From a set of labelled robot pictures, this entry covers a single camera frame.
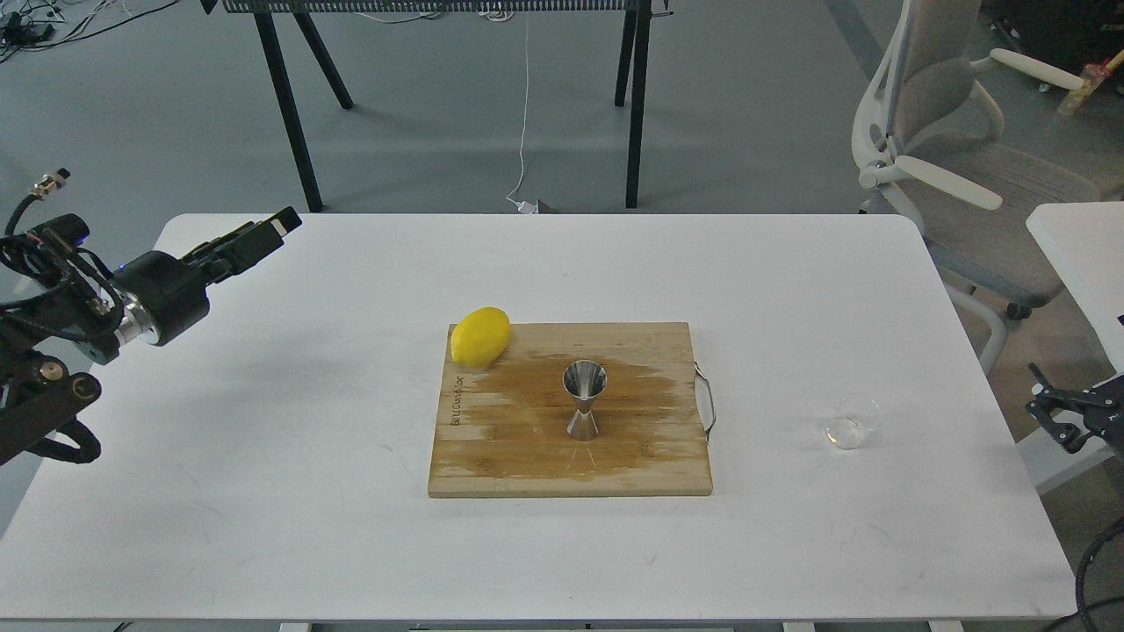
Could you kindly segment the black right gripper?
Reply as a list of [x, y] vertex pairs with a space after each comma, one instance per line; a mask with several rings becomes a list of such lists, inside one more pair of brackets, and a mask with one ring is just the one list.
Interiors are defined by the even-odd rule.
[[[1067, 391], [1050, 383], [1036, 363], [1027, 367], [1035, 383], [1025, 409], [1069, 455], [1079, 452], [1093, 436], [1112, 449], [1123, 448], [1123, 374], [1084, 391]], [[1076, 413], [1085, 430], [1073, 421], [1057, 421], [1057, 410]]]

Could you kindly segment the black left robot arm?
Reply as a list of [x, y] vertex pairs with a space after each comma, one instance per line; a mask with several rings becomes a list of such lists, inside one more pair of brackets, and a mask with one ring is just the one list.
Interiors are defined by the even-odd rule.
[[31, 204], [64, 187], [67, 177], [67, 169], [46, 173], [4, 224], [4, 268], [40, 286], [39, 295], [3, 303], [1, 313], [4, 463], [25, 452], [60, 463], [92, 463], [102, 451], [79, 419], [101, 396], [101, 383], [45, 355], [42, 341], [71, 341], [100, 365], [136, 338], [163, 347], [208, 315], [209, 285], [257, 265], [301, 223], [288, 207], [205, 241], [185, 256], [149, 251], [110, 269], [84, 246], [90, 231], [74, 213], [17, 229]]

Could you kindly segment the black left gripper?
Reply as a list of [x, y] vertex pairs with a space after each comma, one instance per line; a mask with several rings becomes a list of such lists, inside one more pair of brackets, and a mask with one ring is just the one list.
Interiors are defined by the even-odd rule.
[[164, 347], [209, 313], [208, 285], [257, 265], [301, 225], [299, 214], [285, 207], [268, 219], [205, 241], [182, 258], [151, 249], [120, 265], [112, 276], [112, 287], [126, 301], [119, 337], [124, 343], [142, 338]]

